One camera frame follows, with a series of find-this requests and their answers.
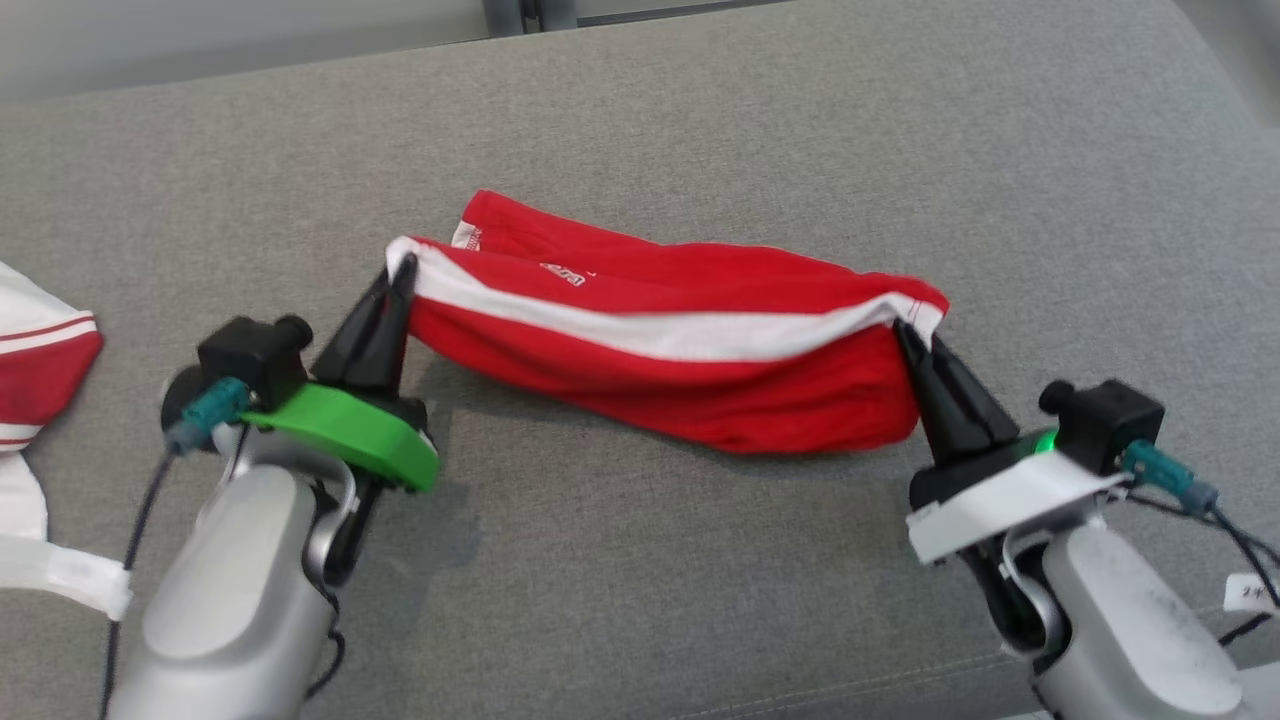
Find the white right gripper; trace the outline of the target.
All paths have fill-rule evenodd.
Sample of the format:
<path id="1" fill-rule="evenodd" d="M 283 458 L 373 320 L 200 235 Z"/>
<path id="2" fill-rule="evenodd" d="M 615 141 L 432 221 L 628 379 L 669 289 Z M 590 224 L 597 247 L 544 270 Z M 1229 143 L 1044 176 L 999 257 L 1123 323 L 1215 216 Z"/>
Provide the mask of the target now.
<path id="1" fill-rule="evenodd" d="M 1098 475 L 1071 460 L 1057 447 L 1056 428 L 1018 439 L 1016 423 L 941 338 L 929 348 L 905 320 L 893 322 L 893 333 L 934 465 L 982 454 L 911 477 L 906 525 L 919 564 L 937 562 L 1132 480 L 1119 468 Z"/>

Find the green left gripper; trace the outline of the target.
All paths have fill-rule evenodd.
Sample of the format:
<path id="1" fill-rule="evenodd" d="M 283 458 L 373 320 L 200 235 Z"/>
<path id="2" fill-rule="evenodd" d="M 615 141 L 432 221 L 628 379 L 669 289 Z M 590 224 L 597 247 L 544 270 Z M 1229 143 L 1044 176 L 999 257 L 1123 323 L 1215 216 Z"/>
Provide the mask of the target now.
<path id="1" fill-rule="evenodd" d="M 310 448 L 407 491 L 429 492 L 440 469 L 425 424 L 329 386 L 397 393 L 410 333 L 419 259 L 404 255 L 383 269 L 315 360 L 315 379 L 279 407 L 247 409 L 239 419 L 282 430 Z"/>

